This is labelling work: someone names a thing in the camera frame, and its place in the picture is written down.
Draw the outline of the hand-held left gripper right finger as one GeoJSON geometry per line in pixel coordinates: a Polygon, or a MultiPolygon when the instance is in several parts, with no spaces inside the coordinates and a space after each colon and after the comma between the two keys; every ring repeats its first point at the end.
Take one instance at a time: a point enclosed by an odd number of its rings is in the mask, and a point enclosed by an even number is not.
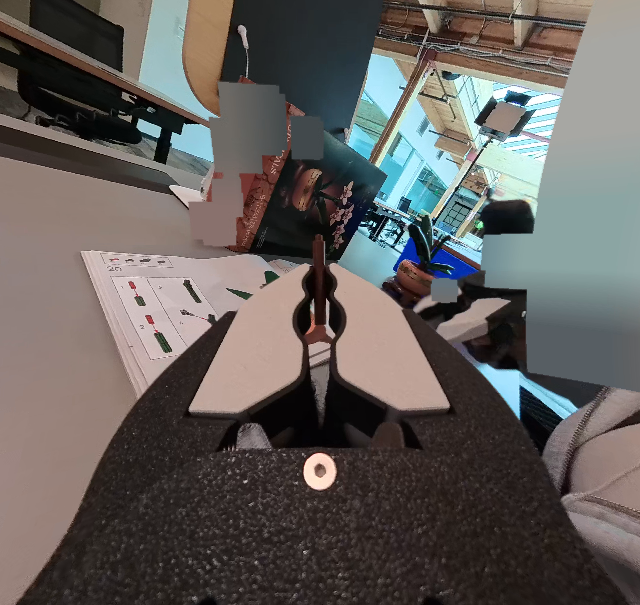
{"type": "Polygon", "coordinates": [[[337,381],[388,414],[451,408],[403,309],[338,264],[327,267],[337,381]]]}

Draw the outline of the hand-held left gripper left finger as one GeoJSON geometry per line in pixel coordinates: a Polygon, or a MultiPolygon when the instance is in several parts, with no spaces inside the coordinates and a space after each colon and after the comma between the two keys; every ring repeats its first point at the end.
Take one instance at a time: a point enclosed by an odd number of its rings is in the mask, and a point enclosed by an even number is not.
{"type": "Polygon", "coordinates": [[[307,371],[307,265],[245,301],[189,406],[191,414],[254,414],[307,371]]]}

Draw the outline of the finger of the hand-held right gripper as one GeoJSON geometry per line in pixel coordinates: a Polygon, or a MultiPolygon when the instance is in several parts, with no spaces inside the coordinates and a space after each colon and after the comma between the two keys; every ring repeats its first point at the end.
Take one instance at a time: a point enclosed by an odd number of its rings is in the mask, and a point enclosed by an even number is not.
{"type": "Polygon", "coordinates": [[[464,343],[482,337],[488,332],[487,317],[510,302],[504,298],[478,299],[468,310],[439,324],[439,335],[449,343],[464,343]]]}
{"type": "Polygon", "coordinates": [[[463,311],[463,295],[452,302],[437,302],[431,295],[423,297],[414,306],[414,313],[421,318],[452,318],[463,311]]]}

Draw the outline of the brown toy rod piece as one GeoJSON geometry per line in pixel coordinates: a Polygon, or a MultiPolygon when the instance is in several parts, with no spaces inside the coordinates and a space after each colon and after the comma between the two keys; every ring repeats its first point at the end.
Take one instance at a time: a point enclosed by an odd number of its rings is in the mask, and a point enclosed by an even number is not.
{"type": "Polygon", "coordinates": [[[325,242],[320,234],[312,244],[314,273],[314,323],[316,327],[326,324],[326,264],[325,242]]]}

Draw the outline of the wooden-edged office desk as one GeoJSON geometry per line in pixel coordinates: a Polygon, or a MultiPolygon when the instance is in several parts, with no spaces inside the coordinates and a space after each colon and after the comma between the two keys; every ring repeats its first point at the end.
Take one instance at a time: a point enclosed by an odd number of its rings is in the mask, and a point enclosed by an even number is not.
{"type": "Polygon", "coordinates": [[[1,13],[1,37],[10,41],[16,52],[1,47],[1,62],[36,81],[68,82],[92,108],[114,109],[130,116],[134,124],[146,121],[160,128],[154,161],[165,163],[172,135],[183,127],[209,121],[172,99],[134,81],[100,61],[53,39],[52,37],[1,13]]]}

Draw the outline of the toy potted plant model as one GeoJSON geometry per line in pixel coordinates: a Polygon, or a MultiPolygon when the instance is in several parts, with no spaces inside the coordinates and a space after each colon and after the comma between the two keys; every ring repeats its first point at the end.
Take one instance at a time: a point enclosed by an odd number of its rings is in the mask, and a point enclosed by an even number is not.
{"type": "Polygon", "coordinates": [[[433,260],[450,236],[435,242],[431,217],[422,217],[420,225],[408,226],[410,239],[414,242],[417,259],[404,259],[397,267],[396,275],[382,283],[381,289],[402,307],[409,308],[431,294],[433,281],[439,276],[451,276],[454,269],[450,265],[433,260]]]}

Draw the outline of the toy building instruction booklet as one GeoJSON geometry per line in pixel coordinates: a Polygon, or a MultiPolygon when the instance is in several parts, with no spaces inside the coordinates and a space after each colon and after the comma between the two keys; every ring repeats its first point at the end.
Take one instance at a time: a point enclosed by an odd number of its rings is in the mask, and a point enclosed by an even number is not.
{"type": "Polygon", "coordinates": [[[298,267],[249,254],[192,258],[82,251],[136,398],[211,324],[298,267]]]}

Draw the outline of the dark flower toy box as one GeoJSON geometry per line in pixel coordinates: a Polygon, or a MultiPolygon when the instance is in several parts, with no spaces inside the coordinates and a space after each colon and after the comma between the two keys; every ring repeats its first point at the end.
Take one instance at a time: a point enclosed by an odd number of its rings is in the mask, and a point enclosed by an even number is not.
{"type": "Polygon", "coordinates": [[[287,146],[263,156],[262,169],[244,174],[242,214],[236,218],[235,252],[311,258],[321,236],[325,255],[339,260],[373,205],[387,175],[356,150],[323,134],[323,157],[295,160],[291,120],[304,112],[284,102],[287,146]]]}

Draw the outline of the small white device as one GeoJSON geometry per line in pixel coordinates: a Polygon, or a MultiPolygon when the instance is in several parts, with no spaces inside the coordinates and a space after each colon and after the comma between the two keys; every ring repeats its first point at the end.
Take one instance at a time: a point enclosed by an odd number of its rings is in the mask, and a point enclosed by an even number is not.
{"type": "Polygon", "coordinates": [[[213,175],[206,175],[200,184],[198,190],[187,188],[180,185],[170,185],[169,189],[178,200],[187,207],[190,208],[192,203],[196,202],[210,202],[211,201],[211,182],[213,175]]]}

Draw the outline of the studio light on stand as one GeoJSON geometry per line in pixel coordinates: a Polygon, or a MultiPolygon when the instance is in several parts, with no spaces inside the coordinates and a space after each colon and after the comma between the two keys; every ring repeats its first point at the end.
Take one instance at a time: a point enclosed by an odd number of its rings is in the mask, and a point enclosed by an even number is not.
{"type": "Polygon", "coordinates": [[[473,158],[466,157],[452,183],[430,214],[432,223],[437,221],[453,194],[471,173],[474,166],[478,164],[485,150],[494,142],[504,142],[508,137],[515,137],[522,132],[534,113],[533,110],[525,109],[529,100],[528,95],[509,90],[502,100],[497,101],[492,97],[487,102],[474,121],[479,127],[479,133],[486,137],[486,141],[473,158]]]}

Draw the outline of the dark panel with wooden edge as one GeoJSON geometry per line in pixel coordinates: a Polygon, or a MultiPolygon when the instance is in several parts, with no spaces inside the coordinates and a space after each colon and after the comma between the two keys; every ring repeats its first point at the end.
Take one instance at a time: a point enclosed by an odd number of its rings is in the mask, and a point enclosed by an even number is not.
{"type": "Polygon", "coordinates": [[[219,81],[245,71],[343,137],[361,97],[384,0],[189,0],[187,82],[220,115],[219,81]]]}

